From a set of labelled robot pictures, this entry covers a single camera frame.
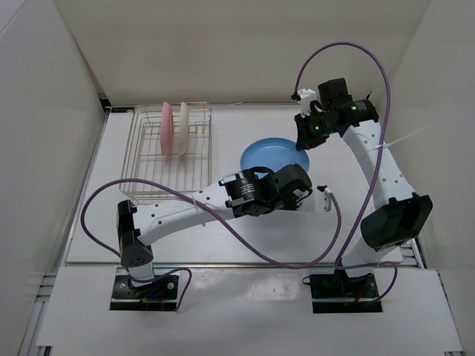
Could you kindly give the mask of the blue plastic plate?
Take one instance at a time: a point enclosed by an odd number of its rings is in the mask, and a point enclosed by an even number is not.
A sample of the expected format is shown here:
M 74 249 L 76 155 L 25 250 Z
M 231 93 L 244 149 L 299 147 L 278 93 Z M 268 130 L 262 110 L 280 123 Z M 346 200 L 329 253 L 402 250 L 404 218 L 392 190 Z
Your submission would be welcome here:
M 260 139 L 248 146 L 240 157 L 240 169 L 254 167 L 270 168 L 274 172 L 286 165 L 298 164 L 309 172 L 309 157 L 306 151 L 298 151 L 296 142 L 281 137 Z

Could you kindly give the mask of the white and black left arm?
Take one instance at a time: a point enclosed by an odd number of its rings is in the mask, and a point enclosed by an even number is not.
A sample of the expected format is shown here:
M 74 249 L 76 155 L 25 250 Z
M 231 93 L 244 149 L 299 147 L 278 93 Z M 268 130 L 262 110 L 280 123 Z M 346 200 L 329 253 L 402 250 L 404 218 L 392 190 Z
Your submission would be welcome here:
M 151 205 L 125 200 L 117 206 L 117 234 L 122 267 L 131 274 L 130 288 L 140 297 L 153 293 L 156 283 L 152 244 L 161 238 L 215 220 L 259 217 L 290 210 L 312 193 L 307 172 L 298 164 L 279 171 L 265 167 L 230 174 L 209 187 Z

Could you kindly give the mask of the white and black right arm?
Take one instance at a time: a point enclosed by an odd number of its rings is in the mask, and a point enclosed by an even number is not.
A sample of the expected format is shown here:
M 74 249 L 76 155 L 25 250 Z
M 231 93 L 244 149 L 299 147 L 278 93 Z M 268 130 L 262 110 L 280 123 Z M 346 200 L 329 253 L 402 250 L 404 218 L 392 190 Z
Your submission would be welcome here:
M 399 169 L 387 143 L 373 103 L 354 100 L 345 79 L 329 80 L 317 90 L 301 89 L 292 99 L 300 105 L 295 116 L 297 150 L 310 150 L 338 134 L 353 152 L 369 185 L 374 210 L 357 221 L 361 237 L 352 247 L 343 247 L 336 260 L 341 271 L 333 287 L 349 297 L 361 285 L 360 277 L 372 273 L 396 247 L 419 236 L 433 203 L 419 195 Z

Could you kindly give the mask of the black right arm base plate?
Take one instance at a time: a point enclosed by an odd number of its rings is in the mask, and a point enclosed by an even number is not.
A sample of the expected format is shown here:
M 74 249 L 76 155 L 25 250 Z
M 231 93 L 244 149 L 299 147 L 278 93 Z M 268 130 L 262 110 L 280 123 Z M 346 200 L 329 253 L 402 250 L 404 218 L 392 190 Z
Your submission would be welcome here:
M 302 279 L 310 287 L 313 314 L 381 313 L 374 274 L 350 278 L 345 272 L 310 274 Z

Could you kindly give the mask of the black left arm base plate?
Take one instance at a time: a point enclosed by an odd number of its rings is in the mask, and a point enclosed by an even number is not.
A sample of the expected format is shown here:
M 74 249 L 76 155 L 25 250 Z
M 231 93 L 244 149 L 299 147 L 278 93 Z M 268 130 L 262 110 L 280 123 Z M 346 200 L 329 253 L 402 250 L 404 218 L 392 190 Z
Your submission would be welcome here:
M 174 312 L 179 282 L 180 273 L 174 272 L 156 282 L 135 286 L 125 269 L 117 269 L 109 309 L 121 312 Z

